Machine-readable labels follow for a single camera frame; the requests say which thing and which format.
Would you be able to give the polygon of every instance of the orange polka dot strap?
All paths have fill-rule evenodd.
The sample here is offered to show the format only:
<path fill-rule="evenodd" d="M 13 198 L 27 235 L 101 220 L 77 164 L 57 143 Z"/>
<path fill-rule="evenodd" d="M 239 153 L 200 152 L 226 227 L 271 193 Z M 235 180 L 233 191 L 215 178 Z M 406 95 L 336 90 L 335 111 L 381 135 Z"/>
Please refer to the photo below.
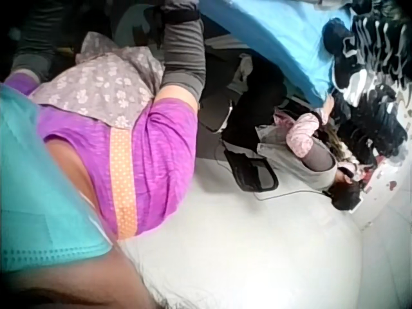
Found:
<path fill-rule="evenodd" d="M 110 129 L 110 178 L 119 240 L 136 235 L 138 228 L 131 134 Z"/>

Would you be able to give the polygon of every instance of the tiled floor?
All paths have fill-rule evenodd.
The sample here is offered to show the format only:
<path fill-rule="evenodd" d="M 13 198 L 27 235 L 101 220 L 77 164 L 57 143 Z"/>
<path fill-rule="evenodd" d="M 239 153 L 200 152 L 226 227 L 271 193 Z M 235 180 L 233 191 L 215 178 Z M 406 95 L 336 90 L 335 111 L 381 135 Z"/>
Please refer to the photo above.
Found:
<path fill-rule="evenodd" d="M 363 232 L 359 309 L 411 308 L 411 179 Z"/>

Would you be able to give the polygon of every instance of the blue fabric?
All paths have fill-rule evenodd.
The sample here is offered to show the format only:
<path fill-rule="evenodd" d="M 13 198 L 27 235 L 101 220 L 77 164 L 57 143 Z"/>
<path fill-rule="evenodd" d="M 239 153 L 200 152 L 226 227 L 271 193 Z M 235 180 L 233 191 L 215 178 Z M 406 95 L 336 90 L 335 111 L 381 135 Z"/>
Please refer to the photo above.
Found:
<path fill-rule="evenodd" d="M 201 12 L 236 38 L 277 64 L 313 107 L 320 107 L 332 86 L 332 56 L 324 49 L 322 28 L 342 19 L 346 9 L 321 11 L 291 0 L 201 0 Z"/>
<path fill-rule="evenodd" d="M 37 135 L 37 106 L 0 84 L 1 271 L 101 256 L 99 219 Z"/>

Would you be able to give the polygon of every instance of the face mask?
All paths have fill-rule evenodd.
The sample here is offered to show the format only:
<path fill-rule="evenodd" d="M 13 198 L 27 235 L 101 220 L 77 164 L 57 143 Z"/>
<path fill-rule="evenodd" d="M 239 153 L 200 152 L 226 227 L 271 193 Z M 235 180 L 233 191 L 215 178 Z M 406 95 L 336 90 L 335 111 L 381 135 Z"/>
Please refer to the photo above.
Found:
<path fill-rule="evenodd" d="M 2 272 L 80 261 L 111 249 L 97 215 L 37 135 L 37 110 L 0 84 Z"/>

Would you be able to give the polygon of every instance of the gray floral fabric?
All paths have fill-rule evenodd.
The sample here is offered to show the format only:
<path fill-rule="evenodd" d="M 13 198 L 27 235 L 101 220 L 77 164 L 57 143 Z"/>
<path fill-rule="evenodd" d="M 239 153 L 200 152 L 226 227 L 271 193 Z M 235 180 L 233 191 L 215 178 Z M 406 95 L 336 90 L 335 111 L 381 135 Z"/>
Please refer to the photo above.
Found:
<path fill-rule="evenodd" d="M 119 48 L 95 32 L 87 34 L 76 63 L 40 85 L 31 99 L 119 129 L 133 128 L 158 92 L 164 72 L 149 48 Z"/>

